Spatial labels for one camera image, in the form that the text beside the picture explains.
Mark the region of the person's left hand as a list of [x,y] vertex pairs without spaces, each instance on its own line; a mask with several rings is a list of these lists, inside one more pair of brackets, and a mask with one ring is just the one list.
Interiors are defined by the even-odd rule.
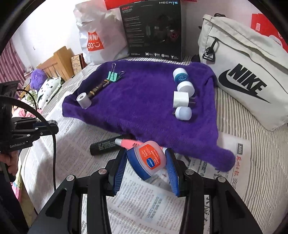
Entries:
[[19,151],[14,151],[9,154],[0,154],[0,161],[7,164],[8,173],[15,176],[18,172]]

